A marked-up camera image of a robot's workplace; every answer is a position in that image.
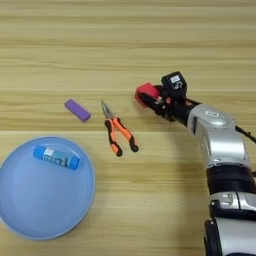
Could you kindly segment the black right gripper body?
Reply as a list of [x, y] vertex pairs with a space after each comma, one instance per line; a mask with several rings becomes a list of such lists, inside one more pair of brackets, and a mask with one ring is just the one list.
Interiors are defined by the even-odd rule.
[[159, 91], [160, 96], [163, 98], [164, 103], [161, 107], [154, 109], [155, 113], [170, 122], [177, 121], [186, 126], [188, 117], [194, 107], [199, 105], [199, 102], [189, 98], [175, 99], [167, 97], [167, 92], [164, 90]]

